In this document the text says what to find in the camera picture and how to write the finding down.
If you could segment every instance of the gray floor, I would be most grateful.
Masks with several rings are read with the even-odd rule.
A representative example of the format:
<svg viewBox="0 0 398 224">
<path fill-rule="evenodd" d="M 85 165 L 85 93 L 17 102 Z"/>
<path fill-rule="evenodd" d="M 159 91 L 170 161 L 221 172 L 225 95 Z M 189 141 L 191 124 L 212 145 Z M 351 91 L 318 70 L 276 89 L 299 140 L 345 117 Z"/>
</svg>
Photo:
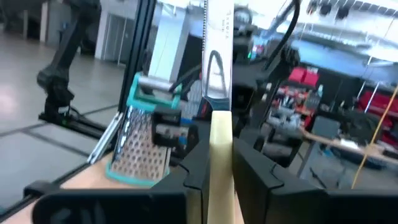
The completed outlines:
<svg viewBox="0 0 398 224">
<path fill-rule="evenodd" d="M 288 170 L 297 174 L 302 165 L 309 143 L 304 142 L 300 147 L 297 156 L 292 161 Z M 320 181 L 327 186 L 328 189 L 350 189 L 359 165 L 344 159 L 318 154 L 317 158 L 309 163 L 311 174 L 305 178 L 312 185 L 324 188 Z M 370 169 L 363 167 L 358 175 L 356 189 L 372 189 L 372 190 L 397 190 L 398 189 L 398 169 L 397 166 L 389 164 L 383 169 Z"/>
<path fill-rule="evenodd" d="M 0 207 L 22 198 L 24 186 L 54 180 L 86 161 L 96 141 L 37 119 L 45 94 L 37 72 L 54 49 L 0 32 Z M 73 106 L 87 113 L 118 103 L 123 68 L 76 57 L 70 69 Z M 116 108 L 87 117 L 108 124 Z"/>
</svg>

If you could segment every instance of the metal rod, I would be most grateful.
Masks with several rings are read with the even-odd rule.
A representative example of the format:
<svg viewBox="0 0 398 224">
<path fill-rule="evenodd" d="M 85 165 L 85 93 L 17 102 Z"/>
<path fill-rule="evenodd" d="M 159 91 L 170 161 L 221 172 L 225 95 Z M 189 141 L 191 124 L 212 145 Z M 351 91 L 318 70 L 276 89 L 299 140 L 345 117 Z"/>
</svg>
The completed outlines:
<svg viewBox="0 0 398 224">
<path fill-rule="evenodd" d="M 395 17 L 393 17 L 393 18 L 391 19 L 391 22 L 390 22 L 390 24 L 388 25 L 387 31 L 386 31 L 386 33 L 384 34 L 384 37 L 383 37 L 383 38 L 386 38 L 386 37 L 387 37 L 388 32 L 390 31 L 391 26 L 392 26 L 392 24 L 394 23 L 394 21 L 395 21 Z"/>
<path fill-rule="evenodd" d="M 120 65 L 120 58 L 122 56 L 124 36 L 126 35 L 126 26 L 127 26 L 127 18 L 124 18 L 124 27 L 123 27 L 122 41 L 120 43 L 120 49 L 119 49 L 118 65 Z"/>
<path fill-rule="evenodd" d="M 345 19 L 345 20 L 344 20 L 344 25 L 343 25 L 343 28 L 344 28 L 344 29 L 346 28 L 346 25 L 347 25 L 347 20 Z M 339 40 L 339 41 L 341 40 L 341 35 L 343 35 L 343 29 L 340 30 L 340 34 L 339 34 L 339 36 L 338 36 L 338 40 Z"/>
<path fill-rule="evenodd" d="M 366 81 L 363 81 L 362 87 L 361 87 L 361 89 L 359 90 L 358 95 L 356 96 L 356 99 L 357 99 L 357 100 L 358 100 L 359 97 L 361 96 L 361 93 L 362 93 L 362 91 L 363 91 L 363 88 L 365 87 L 365 84 L 366 84 Z"/>
<path fill-rule="evenodd" d="M 395 97 L 397 95 L 397 92 L 398 92 L 398 85 L 395 87 L 395 90 L 392 93 L 392 96 L 390 97 L 390 100 L 388 102 L 386 110 L 383 112 L 383 115 L 381 116 L 380 121 L 377 124 L 376 130 L 374 131 L 374 134 L 373 134 L 373 137 L 372 137 L 372 140 L 371 140 L 370 144 L 365 148 L 365 155 L 363 156 L 363 159 L 362 159 L 362 161 L 361 161 L 361 163 L 360 163 L 360 165 L 358 167 L 358 170 L 355 173 L 354 181 L 353 181 L 353 184 L 351 185 L 351 189 L 355 188 L 355 184 L 356 184 L 356 181 L 358 179 L 359 173 L 361 172 L 363 166 L 365 165 L 365 162 L 366 162 L 366 159 L 368 158 L 369 152 L 370 152 L 370 150 L 372 150 L 371 149 L 372 145 L 374 144 L 374 142 L 376 140 L 377 133 L 378 133 L 380 127 L 381 127 L 381 124 L 384 121 L 384 118 L 386 117 L 386 115 L 388 114 L 388 111 L 390 110 L 390 107 L 391 107 L 392 102 L 394 101 L 394 99 L 395 99 Z"/>
<path fill-rule="evenodd" d="M 148 87 L 152 90 L 160 90 L 165 92 L 168 92 L 171 86 L 173 85 L 172 83 L 166 80 L 161 80 L 159 78 L 151 78 L 151 77 L 139 77 L 138 84 L 139 86 Z"/>
<path fill-rule="evenodd" d="M 117 20 L 118 26 L 117 26 L 117 29 L 116 29 L 116 38 L 115 38 L 114 44 L 113 44 L 113 58 L 112 58 L 112 60 L 114 60 L 114 59 L 116 58 L 116 47 L 117 47 L 118 39 L 119 39 L 120 24 L 119 24 L 119 21 L 118 21 L 118 20 Z"/>
<path fill-rule="evenodd" d="M 380 82 L 378 82 L 378 83 L 377 83 L 377 85 L 376 85 L 376 87 L 374 87 L 374 90 L 373 90 L 372 96 L 371 96 L 371 98 L 369 99 L 368 105 L 366 105 L 366 108 L 365 108 L 365 113 L 366 113 L 366 112 L 368 112 L 368 109 L 369 109 L 369 107 L 371 106 L 371 103 L 372 103 L 373 97 L 374 97 L 374 95 L 376 94 L 376 92 L 377 92 L 377 89 L 379 88 L 379 85 L 380 85 Z"/>
<path fill-rule="evenodd" d="M 268 32 L 265 35 L 265 39 L 270 38 L 272 35 L 276 33 L 276 30 L 278 27 L 286 20 L 287 16 L 292 12 L 294 8 L 294 1 L 292 1 L 286 9 L 282 12 L 280 16 L 275 17 L 274 22 L 271 24 L 270 28 L 268 29 Z"/>
<path fill-rule="evenodd" d="M 368 66 L 368 65 L 371 63 L 371 61 L 372 61 L 372 58 L 373 58 L 372 56 L 370 56 L 370 57 L 369 57 L 369 60 L 368 60 L 368 62 L 366 62 L 366 66 Z"/>
<path fill-rule="evenodd" d="M 93 152 L 90 154 L 87 162 L 94 164 L 101 156 L 104 154 L 106 147 L 111 143 L 114 135 L 120 127 L 121 121 L 123 120 L 123 113 L 117 113 L 112 119 L 109 126 L 106 128 L 104 134 L 99 139 L 97 145 L 95 146 Z"/>
<path fill-rule="evenodd" d="M 299 40 L 301 40 L 301 38 L 303 37 L 303 34 L 304 34 L 304 32 L 305 32 L 306 26 L 307 26 L 307 22 L 304 23 L 304 27 L 303 27 L 303 30 L 301 31 Z"/>
<path fill-rule="evenodd" d="M 279 15 L 280 11 L 282 10 L 282 8 L 285 6 L 286 3 L 287 3 L 287 0 L 285 0 L 285 2 L 283 3 L 283 5 L 279 8 L 278 13 L 276 14 L 276 16 Z"/>
<path fill-rule="evenodd" d="M 111 21 L 112 21 L 112 18 L 113 18 L 113 16 L 111 15 L 111 14 L 108 14 L 107 15 L 107 23 L 106 23 L 106 37 L 105 37 L 105 50 L 102 52 L 102 59 L 104 60 L 106 60 L 107 58 L 105 58 L 105 55 L 107 54 L 107 52 L 108 52 L 108 42 L 109 42 L 109 33 L 110 33 L 110 27 L 111 27 Z"/>
</svg>

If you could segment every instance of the cable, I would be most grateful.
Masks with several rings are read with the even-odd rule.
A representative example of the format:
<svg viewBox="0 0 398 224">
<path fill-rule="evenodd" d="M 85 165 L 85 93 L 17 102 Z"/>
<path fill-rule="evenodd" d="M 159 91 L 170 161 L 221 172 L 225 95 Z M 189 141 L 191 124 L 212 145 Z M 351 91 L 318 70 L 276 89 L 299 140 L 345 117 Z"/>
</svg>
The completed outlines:
<svg viewBox="0 0 398 224">
<path fill-rule="evenodd" d="M 188 84 L 190 84 L 192 86 L 193 82 L 197 79 L 199 79 L 199 72 L 201 70 L 201 64 L 191 68 L 190 70 L 188 70 L 187 72 L 185 72 L 175 83 L 173 83 L 173 85 L 169 88 L 169 93 L 173 93 L 174 90 L 176 89 L 176 87 L 178 87 L 180 84 L 182 84 L 183 82 L 185 82 L 188 79 L 191 79 L 190 82 Z"/>
<path fill-rule="evenodd" d="M 197 81 L 197 79 L 192 78 L 181 90 L 181 95 L 187 94 L 190 90 L 192 85 Z"/>
<path fill-rule="evenodd" d="M 290 22 L 290 25 L 287 28 L 287 31 L 286 31 L 285 35 L 283 36 L 282 40 L 280 40 L 280 42 L 277 45 L 277 47 L 275 48 L 275 50 L 271 53 L 271 56 L 269 57 L 268 61 L 263 66 L 263 68 L 262 68 L 263 70 L 267 70 L 269 68 L 271 63 L 274 61 L 276 56 L 279 54 L 279 52 L 282 50 L 283 46 L 286 44 L 286 42 L 288 41 L 288 39 L 292 35 L 293 30 L 294 30 L 294 28 L 295 28 L 295 26 L 297 24 L 297 21 L 299 19 L 299 15 L 300 15 L 300 0 L 293 0 L 293 1 L 294 1 L 293 19 Z"/>
<path fill-rule="evenodd" d="M 71 112 L 74 113 L 74 117 L 76 117 L 76 118 L 84 117 L 84 115 L 80 114 L 79 111 L 72 106 L 69 107 L 69 114 L 73 116 L 73 114 Z"/>
<path fill-rule="evenodd" d="M 388 102 L 388 105 L 387 105 L 386 110 L 384 111 L 383 115 L 382 115 L 381 118 L 380 118 L 379 124 L 377 124 L 377 128 L 376 128 L 376 130 L 375 130 L 375 132 L 374 132 L 374 134 L 373 134 L 372 140 L 371 140 L 370 144 L 368 145 L 368 147 L 371 147 L 371 146 L 373 145 L 373 143 L 374 143 L 374 141 L 375 141 L 375 139 L 376 139 L 377 133 L 379 132 L 379 129 L 380 129 L 380 127 L 381 127 L 381 124 L 382 124 L 384 118 L 386 117 L 386 114 L 387 114 L 388 111 L 390 110 L 390 107 L 391 107 L 392 102 L 394 101 L 394 99 L 395 99 L 395 97 L 396 97 L 397 92 L 398 92 L 398 85 L 396 86 L 396 89 L 394 90 L 394 92 L 393 92 L 393 94 L 392 94 L 392 96 L 391 96 L 391 98 L 390 98 L 390 102 Z M 354 189 L 354 187 L 355 187 L 355 184 L 356 184 L 356 181 L 357 181 L 357 179 L 358 179 L 359 173 L 361 172 L 362 167 L 365 165 L 365 161 L 366 161 L 366 159 L 368 158 L 368 154 L 369 154 L 369 151 L 370 151 L 370 150 L 371 150 L 370 148 L 367 148 L 367 149 L 365 150 L 365 155 L 363 156 L 363 159 L 362 159 L 362 161 L 361 161 L 361 164 L 359 165 L 358 170 L 357 170 L 356 173 L 355 173 L 355 177 L 354 177 L 354 181 L 353 181 L 353 184 L 352 184 L 352 186 L 351 186 L 351 189 Z"/>
</svg>

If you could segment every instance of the white wall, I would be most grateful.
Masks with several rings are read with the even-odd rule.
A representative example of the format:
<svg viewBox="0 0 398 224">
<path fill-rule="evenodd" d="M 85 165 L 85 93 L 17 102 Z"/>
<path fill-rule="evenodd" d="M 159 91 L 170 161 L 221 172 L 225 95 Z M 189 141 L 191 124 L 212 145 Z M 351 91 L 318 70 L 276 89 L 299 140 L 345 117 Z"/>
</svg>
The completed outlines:
<svg viewBox="0 0 398 224">
<path fill-rule="evenodd" d="M 49 2 L 49 21 L 47 29 L 47 44 L 52 47 L 58 47 L 60 33 L 63 22 L 70 22 L 72 19 L 72 10 L 70 6 L 59 3 L 58 1 Z"/>
<path fill-rule="evenodd" d="M 109 18 L 109 28 L 107 32 L 108 41 L 105 44 L 103 59 L 118 60 L 121 51 L 121 42 L 123 39 L 123 29 L 125 20 L 120 16 L 111 16 Z"/>
<path fill-rule="evenodd" d="M 42 17 L 40 18 L 40 42 L 46 43 L 47 29 L 49 28 L 49 3 L 45 2 L 42 5 Z"/>
<path fill-rule="evenodd" d="M 112 22 L 111 18 L 114 16 L 128 18 L 134 20 L 136 18 L 137 1 L 136 0 L 101 0 L 101 19 L 99 21 L 98 36 L 96 41 L 95 57 L 98 59 L 112 58 L 112 55 L 106 53 L 106 38 L 109 33 L 107 25 Z M 152 24 L 157 26 L 160 20 L 161 7 L 155 8 L 155 17 L 152 20 Z"/>
</svg>

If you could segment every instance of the wooden table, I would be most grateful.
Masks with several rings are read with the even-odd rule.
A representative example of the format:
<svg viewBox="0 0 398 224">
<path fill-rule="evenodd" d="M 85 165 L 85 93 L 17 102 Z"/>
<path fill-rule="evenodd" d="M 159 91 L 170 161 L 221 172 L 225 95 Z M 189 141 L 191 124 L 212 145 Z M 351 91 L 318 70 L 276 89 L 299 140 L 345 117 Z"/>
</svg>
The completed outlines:
<svg viewBox="0 0 398 224">
<path fill-rule="evenodd" d="M 64 189 L 134 189 L 133 185 L 121 184 L 105 177 L 105 166 L 112 158 L 112 155 L 105 156 L 96 164 L 89 166 L 76 176 L 72 177 L 61 185 Z M 23 208 L 15 215 L 11 216 L 2 224 L 31 224 L 31 213 L 35 202 Z M 243 224 L 241 209 L 238 198 L 235 197 L 235 224 Z"/>
<path fill-rule="evenodd" d="M 382 154 L 384 148 L 382 146 L 379 146 L 377 144 L 373 144 L 372 146 L 368 146 L 368 148 L 364 148 L 364 147 L 349 147 L 347 145 L 344 145 L 341 143 L 341 141 L 339 139 L 327 139 L 321 136 L 317 136 L 315 134 L 311 134 L 308 131 L 306 131 L 304 128 L 300 128 L 301 132 L 303 133 L 303 136 L 309 140 L 315 141 L 315 142 L 319 142 L 322 144 L 326 144 L 328 146 L 334 146 L 337 147 L 338 149 L 344 150 L 344 151 L 348 151 L 348 152 L 353 152 L 356 154 L 360 154 L 360 155 L 365 155 L 365 152 L 368 151 L 368 157 L 369 158 L 373 158 L 373 159 L 377 159 L 380 161 L 384 161 L 384 162 L 389 162 L 389 163 L 393 163 L 398 165 L 398 160 L 397 159 L 393 159 L 391 157 L 387 157 L 384 156 Z"/>
<path fill-rule="evenodd" d="M 368 152 L 368 159 L 375 159 L 377 161 L 395 164 L 396 166 L 398 166 L 398 160 L 384 156 L 382 154 L 384 148 L 377 144 L 369 145 L 367 147 L 361 147 L 361 146 L 350 147 L 345 144 L 342 144 L 341 140 L 339 139 L 328 139 L 321 136 L 317 136 L 315 134 L 309 133 L 304 128 L 300 128 L 300 130 L 306 139 L 311 140 L 311 145 L 306 151 L 303 157 L 303 162 L 297 172 L 297 176 L 301 179 L 308 179 L 311 164 L 314 161 L 314 159 L 316 159 L 317 157 L 317 150 L 314 149 L 320 147 L 321 144 L 325 144 L 327 146 L 333 146 L 339 150 L 355 153 L 360 156 L 364 156 L 365 152 Z"/>
</svg>

